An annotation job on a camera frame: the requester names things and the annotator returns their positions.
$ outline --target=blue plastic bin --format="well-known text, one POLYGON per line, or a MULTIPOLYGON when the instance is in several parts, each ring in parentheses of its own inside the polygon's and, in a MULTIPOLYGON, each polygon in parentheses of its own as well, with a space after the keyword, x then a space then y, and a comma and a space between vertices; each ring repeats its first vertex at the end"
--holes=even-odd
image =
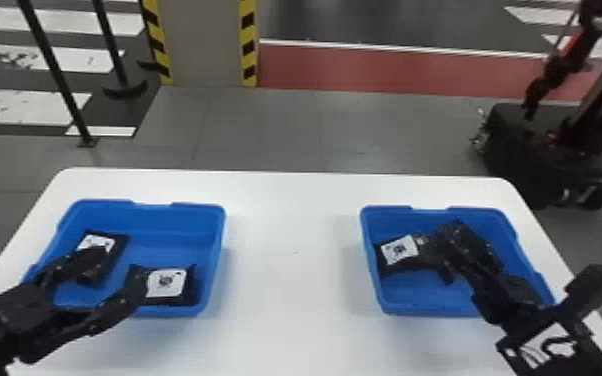
POLYGON ((56 291, 58 306, 93 307, 121 288, 130 264, 150 268, 186 268, 196 264, 198 304, 142 306, 136 316, 196 316, 208 303, 219 262, 225 212, 217 205, 173 203, 143 205, 126 200, 75 202, 58 224, 56 235, 24 281, 58 257, 74 250, 84 231, 128 235, 129 241, 112 273, 98 287, 64 283, 56 291))
POLYGON ((464 278, 446 285, 432 270, 406 271, 381 279, 373 244, 408 234, 430 234, 440 225, 460 219, 490 242, 506 272, 527 279, 544 304, 555 299, 544 278, 530 264, 506 216, 496 209, 451 207, 417 210, 408 206, 367 206, 361 211, 364 248, 376 298, 383 311, 410 316, 476 317, 472 289, 464 278))

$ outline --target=hazard stripe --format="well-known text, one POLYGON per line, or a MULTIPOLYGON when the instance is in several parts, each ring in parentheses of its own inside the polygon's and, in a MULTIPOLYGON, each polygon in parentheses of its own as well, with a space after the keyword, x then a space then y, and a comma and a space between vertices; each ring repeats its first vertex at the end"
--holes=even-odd
POLYGON ((257 50, 259 43, 255 24, 255 0, 240 0, 240 63, 243 86, 257 86, 257 50))
POLYGON ((140 0, 140 7, 149 39, 149 47, 152 50, 156 70, 161 77, 161 83, 172 85, 173 75, 170 66, 170 56, 168 55, 168 47, 166 46, 166 36, 161 26, 159 4, 157 0, 140 0))

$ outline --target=qr code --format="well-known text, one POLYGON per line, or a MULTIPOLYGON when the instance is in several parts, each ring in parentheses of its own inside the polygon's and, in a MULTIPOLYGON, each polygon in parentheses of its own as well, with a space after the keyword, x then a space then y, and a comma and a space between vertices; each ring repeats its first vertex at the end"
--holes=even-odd
POLYGON ((418 246, 415 244, 411 235, 384 244, 381 246, 380 250, 388 265, 418 255, 418 246))
POLYGON ((394 247, 392 247, 392 252, 394 252, 394 254, 396 255, 400 255, 406 252, 406 246, 403 244, 397 244, 394 247))

